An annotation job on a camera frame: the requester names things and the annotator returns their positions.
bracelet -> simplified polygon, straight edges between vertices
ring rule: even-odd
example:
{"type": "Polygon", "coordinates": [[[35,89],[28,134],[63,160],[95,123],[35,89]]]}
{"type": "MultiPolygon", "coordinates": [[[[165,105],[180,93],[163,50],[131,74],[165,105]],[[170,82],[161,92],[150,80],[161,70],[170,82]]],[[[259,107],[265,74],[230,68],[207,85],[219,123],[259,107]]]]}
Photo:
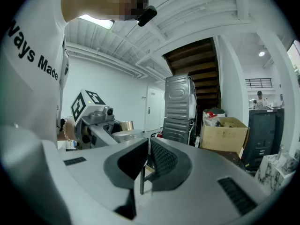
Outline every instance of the bracelet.
{"type": "Polygon", "coordinates": [[[66,117],[66,118],[65,118],[65,124],[62,126],[62,130],[63,130],[63,132],[64,132],[65,138],[66,138],[69,142],[72,142],[73,140],[71,140],[71,139],[68,137],[67,131],[66,131],[66,123],[67,123],[68,119],[70,119],[70,118],[72,118],[72,116],[69,116],[69,117],[66,117]]]}

black vent slot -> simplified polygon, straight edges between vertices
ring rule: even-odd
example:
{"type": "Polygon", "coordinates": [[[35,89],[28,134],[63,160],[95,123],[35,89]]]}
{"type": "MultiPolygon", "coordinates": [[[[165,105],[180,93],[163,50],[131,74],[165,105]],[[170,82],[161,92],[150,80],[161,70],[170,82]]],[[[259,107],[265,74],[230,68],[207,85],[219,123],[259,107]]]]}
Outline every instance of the black vent slot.
{"type": "Polygon", "coordinates": [[[73,165],[73,164],[76,164],[76,163],[81,163],[81,162],[84,162],[84,161],[86,161],[86,159],[84,157],[78,157],[78,158],[65,160],[64,163],[65,163],[66,166],[69,166],[69,165],[73,165]]]}
{"type": "Polygon", "coordinates": [[[178,163],[178,157],[171,151],[151,141],[151,158],[155,167],[156,178],[170,173],[178,163]]]}
{"type": "Polygon", "coordinates": [[[118,160],[119,168],[135,180],[147,161],[148,143],[136,147],[118,160]]]}
{"type": "Polygon", "coordinates": [[[243,216],[256,207],[256,204],[248,197],[248,195],[232,180],[232,178],[224,178],[218,180],[222,189],[226,192],[231,202],[243,216]]]}

white t-shirt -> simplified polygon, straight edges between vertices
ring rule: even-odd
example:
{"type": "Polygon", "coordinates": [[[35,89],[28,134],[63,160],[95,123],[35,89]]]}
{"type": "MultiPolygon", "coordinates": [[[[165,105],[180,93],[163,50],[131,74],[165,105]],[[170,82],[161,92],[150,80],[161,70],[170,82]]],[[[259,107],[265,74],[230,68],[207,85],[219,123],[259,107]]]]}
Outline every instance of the white t-shirt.
{"type": "Polygon", "coordinates": [[[0,46],[2,124],[56,144],[65,22],[61,0],[26,0],[0,46]]]}
{"type": "Polygon", "coordinates": [[[268,100],[264,97],[262,99],[257,98],[256,102],[258,107],[265,107],[268,105],[268,100]]]}

white ceiling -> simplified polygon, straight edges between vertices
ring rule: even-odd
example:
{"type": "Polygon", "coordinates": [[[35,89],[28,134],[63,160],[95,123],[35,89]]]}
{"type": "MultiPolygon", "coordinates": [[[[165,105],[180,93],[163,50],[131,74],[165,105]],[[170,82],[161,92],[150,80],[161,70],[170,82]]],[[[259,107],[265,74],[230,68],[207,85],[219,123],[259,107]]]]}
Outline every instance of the white ceiling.
{"type": "MultiPolygon", "coordinates": [[[[159,45],[178,37],[179,34],[189,33],[190,30],[203,30],[212,23],[219,24],[220,20],[239,20],[237,0],[149,1],[150,5],[157,9],[158,15],[145,27],[139,27],[135,21],[116,21],[113,27],[107,30],[79,18],[71,21],[65,29],[70,54],[105,62],[108,66],[134,77],[148,77],[161,83],[171,75],[168,69],[153,59],[145,60],[140,64],[137,62],[159,45]]],[[[272,3],[268,0],[250,1],[255,4],[249,4],[249,13],[256,16],[257,20],[260,19],[259,13],[262,12],[259,7],[270,11],[273,9],[272,3]]],[[[239,35],[233,37],[232,42],[235,44],[238,56],[255,54],[257,59],[255,35],[239,35]]],[[[264,63],[266,58],[255,62],[264,63]]]]}
{"type": "Polygon", "coordinates": [[[237,33],[229,38],[242,66],[264,66],[271,58],[257,33],[237,33]],[[261,50],[266,51],[262,57],[258,56],[261,50]]]}

